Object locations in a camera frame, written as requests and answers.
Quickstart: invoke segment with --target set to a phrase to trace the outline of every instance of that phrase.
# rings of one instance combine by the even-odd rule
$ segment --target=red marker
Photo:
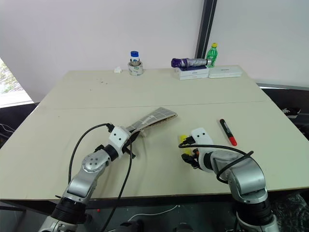
[[[226,122],[224,121],[224,119],[220,119],[220,124],[223,127],[223,130],[225,131],[229,141],[231,142],[231,144],[233,146],[237,145],[236,139],[234,138],[230,128],[227,126]]]

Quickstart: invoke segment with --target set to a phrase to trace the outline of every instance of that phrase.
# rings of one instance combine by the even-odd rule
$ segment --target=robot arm
[[[85,207],[97,186],[97,179],[117,157],[131,133],[123,127],[115,127],[104,149],[87,155],[78,174],[71,180],[51,216],[42,224],[39,232],[73,232],[84,216]]]
[[[206,131],[203,128],[193,130],[191,136],[179,147],[197,147],[198,157],[183,154],[182,158],[186,162],[189,161],[193,167],[215,172],[221,182],[229,185],[236,200],[237,218],[242,228],[250,232],[278,232],[277,220],[268,201],[264,174],[256,161],[250,157],[251,153],[244,153],[244,158],[243,154],[238,152],[216,150],[215,145],[200,147],[205,144],[213,144]]]

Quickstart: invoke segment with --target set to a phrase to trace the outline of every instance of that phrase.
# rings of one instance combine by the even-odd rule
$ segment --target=white table
[[[218,120],[224,118],[236,148],[253,150],[269,190],[309,187],[309,142],[246,73],[238,78],[179,81],[171,69],[69,72],[0,150],[0,198],[55,199],[67,186],[68,165],[79,137],[112,122],[128,126],[159,106],[178,117],[147,130],[133,143],[132,170],[123,197],[229,193],[214,174],[181,159],[177,136],[204,127],[217,145],[230,145]],[[73,174],[84,156],[105,145],[106,128],[81,142]],[[116,159],[99,179],[94,198],[117,197],[129,157]]]

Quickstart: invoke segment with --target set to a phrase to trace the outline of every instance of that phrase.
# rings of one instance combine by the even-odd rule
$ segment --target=white box
[[[238,77],[242,75],[242,69],[238,66],[219,66],[210,68],[209,78]]]
[[[209,75],[209,68],[206,66],[188,67],[188,68],[175,68],[176,73],[180,80],[190,80],[206,78]]]

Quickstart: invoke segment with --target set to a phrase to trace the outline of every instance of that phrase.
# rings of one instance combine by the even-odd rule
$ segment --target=bottle cap
[[[138,51],[131,51],[131,56],[132,57],[139,57],[139,52]]]

